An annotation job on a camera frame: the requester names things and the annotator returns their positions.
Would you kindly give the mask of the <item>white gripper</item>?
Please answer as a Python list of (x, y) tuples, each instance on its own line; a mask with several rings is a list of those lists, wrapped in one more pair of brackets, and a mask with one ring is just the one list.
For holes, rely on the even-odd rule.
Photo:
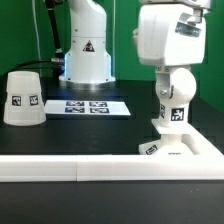
[(139, 0), (138, 27), (133, 32), (141, 64), (155, 68), (159, 99), (173, 95), (170, 66), (203, 61), (206, 40), (204, 15), (211, 0)]

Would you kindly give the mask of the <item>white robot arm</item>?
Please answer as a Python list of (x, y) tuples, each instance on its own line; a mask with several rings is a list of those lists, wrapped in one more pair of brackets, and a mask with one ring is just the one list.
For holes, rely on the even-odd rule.
[[(166, 73), (203, 61), (206, 22), (213, 0), (138, 0), (142, 7), (133, 31), (139, 61)], [(115, 82), (106, 51), (107, 15), (93, 0), (68, 0), (71, 47), (59, 82), (98, 90)]]

